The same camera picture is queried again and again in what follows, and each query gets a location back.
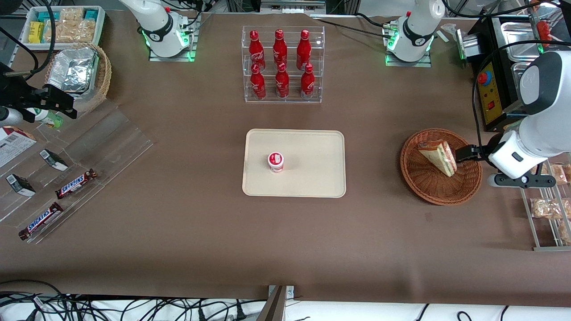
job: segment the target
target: aluminum foil container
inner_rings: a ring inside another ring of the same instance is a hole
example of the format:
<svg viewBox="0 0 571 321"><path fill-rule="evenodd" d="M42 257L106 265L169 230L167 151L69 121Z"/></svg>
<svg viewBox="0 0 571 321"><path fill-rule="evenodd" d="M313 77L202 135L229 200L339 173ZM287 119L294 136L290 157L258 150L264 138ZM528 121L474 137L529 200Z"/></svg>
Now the aluminum foil container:
<svg viewBox="0 0 571 321"><path fill-rule="evenodd" d="M47 83L67 93L83 93L95 78L97 60L91 48L62 50L55 55Z"/></svg>

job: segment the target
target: brown tablecloth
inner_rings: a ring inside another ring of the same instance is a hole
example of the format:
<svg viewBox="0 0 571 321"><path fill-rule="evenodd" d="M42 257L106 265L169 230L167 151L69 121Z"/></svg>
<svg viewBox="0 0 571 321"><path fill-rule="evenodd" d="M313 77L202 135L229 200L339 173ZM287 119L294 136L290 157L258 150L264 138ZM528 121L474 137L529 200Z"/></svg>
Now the brown tablecloth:
<svg viewBox="0 0 571 321"><path fill-rule="evenodd" d="M335 21L380 32L362 19ZM472 71L460 67L454 41L434 41L432 68L386 67L378 37L326 25L323 104L246 104L242 26L277 23L322 25L297 14L217 14L200 29L194 63L157 63L132 14L109 12L108 97L155 145L39 245L0 226L0 278L66 293L263 298L281 283L307 300L571 306L571 255L531 251L517 190L483 184L468 203L439 207L401 177L399 151L416 131L442 127L476 142ZM474 21L454 23L467 30ZM13 66L26 70L31 59L21 50ZM341 131L345 196L244 195L253 128Z"/></svg>

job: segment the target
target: brown woven basket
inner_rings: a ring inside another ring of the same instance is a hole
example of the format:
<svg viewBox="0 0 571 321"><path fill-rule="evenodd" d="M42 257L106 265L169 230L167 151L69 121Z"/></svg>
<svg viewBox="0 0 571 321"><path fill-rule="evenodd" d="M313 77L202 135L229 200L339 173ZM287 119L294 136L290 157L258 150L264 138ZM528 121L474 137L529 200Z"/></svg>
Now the brown woven basket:
<svg viewBox="0 0 571 321"><path fill-rule="evenodd" d="M99 54L99 64L97 65L97 74L95 79L96 92L89 100L76 99L74 108L80 113L89 113L101 104L107 97L107 91L111 84L111 62L109 58L99 46L93 45L90 42L76 43L69 47L69 49L91 48ZM54 65L55 55L52 57L50 64L47 65L46 83L50 77L50 71Z"/></svg>
<svg viewBox="0 0 571 321"><path fill-rule="evenodd" d="M418 151L422 142L443 139L452 150L468 145L462 137L440 128L412 135L400 153L400 168L408 186L418 196L437 205L458 205L468 201L482 184L482 166L475 161L458 164L458 171L447 177Z"/></svg>

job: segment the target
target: red bottle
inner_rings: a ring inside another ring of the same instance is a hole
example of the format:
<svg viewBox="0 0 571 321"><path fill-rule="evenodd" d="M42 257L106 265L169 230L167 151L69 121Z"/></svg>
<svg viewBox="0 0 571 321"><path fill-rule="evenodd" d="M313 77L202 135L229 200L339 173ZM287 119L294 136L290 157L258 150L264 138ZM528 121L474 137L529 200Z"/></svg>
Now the red bottle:
<svg viewBox="0 0 571 321"><path fill-rule="evenodd" d="M289 75L286 71L286 64L278 65L278 73L276 74L276 95L279 98L286 98L289 95Z"/></svg>
<svg viewBox="0 0 571 321"><path fill-rule="evenodd" d="M276 30L276 41L274 42L274 62L276 66L285 63L287 66L287 45L284 41L284 31Z"/></svg>
<svg viewBox="0 0 571 321"><path fill-rule="evenodd" d="M266 97L266 83L264 76L260 73L260 66L252 65L252 75L250 76L252 83L252 90L254 91L254 98L262 100Z"/></svg>
<svg viewBox="0 0 571 321"><path fill-rule="evenodd" d="M305 66L305 72L301 76L301 98L304 100L310 100L313 96L313 83L315 82L315 76L313 76L313 65L307 63Z"/></svg>
<svg viewBox="0 0 571 321"><path fill-rule="evenodd" d="M309 31L306 29L301 31L301 40L297 45L297 63L296 67L303 70L311 57L311 44L309 43Z"/></svg>
<svg viewBox="0 0 571 321"><path fill-rule="evenodd" d="M250 58L252 63L260 67L260 72L266 69L266 61L264 60L264 46L260 42L258 32L250 31Z"/></svg>

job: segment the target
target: white floor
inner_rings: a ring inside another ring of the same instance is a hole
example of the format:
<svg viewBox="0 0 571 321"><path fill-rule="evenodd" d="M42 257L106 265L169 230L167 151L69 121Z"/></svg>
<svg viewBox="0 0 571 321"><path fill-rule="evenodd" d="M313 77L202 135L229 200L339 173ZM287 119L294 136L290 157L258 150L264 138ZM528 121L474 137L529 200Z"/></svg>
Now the white floor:
<svg viewBox="0 0 571 321"><path fill-rule="evenodd" d="M208 302L220 301L219 299L209 299L203 301L202 304ZM234 304L233 299L225 300L228 304ZM93 304L96 308L112 308L123 310L130 301L102 301ZM132 304L130 307L136 307L140 302ZM152 300L144 306L127 311L123 320L125 321L146 321L142 319L143 315L155 306L156 301ZM262 310L263 302L249 303L243 305L246 315L256 314ZM348 303L348 302L309 302L309 301L288 301L288 307L285 309L285 321L297 321L306 317L310 317L309 321L347 321L347 320L383 320L383 321L414 321L419 317L420 311L424 307L423 304L400 304L400 303ZM19 321L25 320L33 310L32 303L17 303L7 307L0 308L0 316L2 321ZM46 312L52 311L45 305L42 307ZM224 314L220 313L212 315L220 311L224 306L215 304L203 308L206 318L212 317L212 321L220 321L224 319ZM503 306L470 306L470 305L453 305L453 304L431 304L422 321L458 321L456 315L459 311L465 311L470 315L473 321L498 321ZM105 316L110 321L119 320L121 313L105 311ZM154 320L156 321L172 321L181 315L182 309L168 306L161 309ZM235 308L230 310L230 315L236 316ZM43 321L40 314L37 314L37 321ZM85 321L91 321L90 316L84 318ZM192 320L198 320L198 312L194 309ZM504 321L556 321L571 320L571 308L549 308L549 307L519 307L510 306L505 315ZM61 321L57 314L46 314L46 321ZM191 321L190 313L187 315L186 321ZM468 321L463 316L461 321Z"/></svg>

